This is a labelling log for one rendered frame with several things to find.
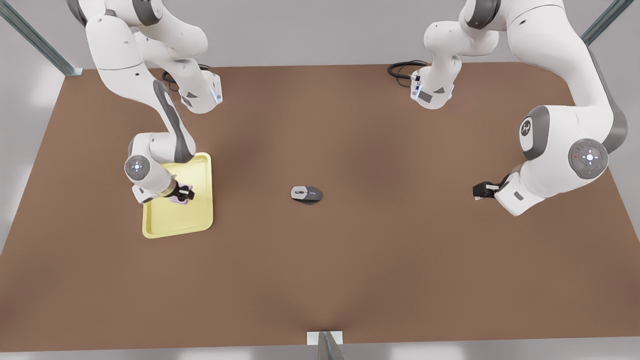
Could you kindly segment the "silver frame post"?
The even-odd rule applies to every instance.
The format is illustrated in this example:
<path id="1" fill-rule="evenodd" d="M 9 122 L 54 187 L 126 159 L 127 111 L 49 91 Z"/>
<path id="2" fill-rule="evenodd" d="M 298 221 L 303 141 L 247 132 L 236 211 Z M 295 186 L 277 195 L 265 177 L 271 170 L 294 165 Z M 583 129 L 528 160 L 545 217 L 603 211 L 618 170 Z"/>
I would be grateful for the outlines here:
<path id="1" fill-rule="evenodd" d="M 317 360 L 345 360 L 340 345 L 343 342 L 343 331 L 307 332 L 308 346 L 317 346 Z"/>
<path id="2" fill-rule="evenodd" d="M 594 41 L 605 32 L 612 23 L 621 16 L 635 0 L 613 0 L 602 14 L 588 27 L 581 35 L 581 39 L 586 46 L 592 45 Z"/>
<path id="3" fill-rule="evenodd" d="M 73 67 L 39 32 L 12 7 L 7 0 L 0 0 L 0 17 L 18 32 L 32 47 L 45 57 L 64 76 L 81 76 L 82 68 Z"/>

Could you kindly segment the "grey computer mouse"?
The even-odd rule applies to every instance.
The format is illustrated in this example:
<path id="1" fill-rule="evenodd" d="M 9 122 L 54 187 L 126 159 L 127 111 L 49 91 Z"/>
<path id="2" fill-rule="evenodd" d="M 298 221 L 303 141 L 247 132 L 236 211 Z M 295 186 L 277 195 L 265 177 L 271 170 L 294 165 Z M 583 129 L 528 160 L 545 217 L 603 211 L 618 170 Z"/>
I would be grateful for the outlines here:
<path id="1" fill-rule="evenodd" d="M 294 186 L 290 196 L 294 201 L 304 205 L 313 205 L 322 200 L 323 192 L 314 186 Z"/>

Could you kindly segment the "yellow rectangular tray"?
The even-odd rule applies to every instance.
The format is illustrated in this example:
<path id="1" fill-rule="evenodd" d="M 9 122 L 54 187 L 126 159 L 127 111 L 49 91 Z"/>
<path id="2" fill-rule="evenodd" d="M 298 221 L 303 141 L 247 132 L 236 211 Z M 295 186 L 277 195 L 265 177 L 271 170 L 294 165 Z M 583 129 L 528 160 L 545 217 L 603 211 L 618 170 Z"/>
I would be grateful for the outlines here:
<path id="1" fill-rule="evenodd" d="M 176 180 L 192 186 L 194 199 L 186 204 L 156 198 L 142 205 L 142 234 L 147 239 L 205 231 L 214 221 L 211 157 L 198 152 L 186 163 L 163 163 Z"/>

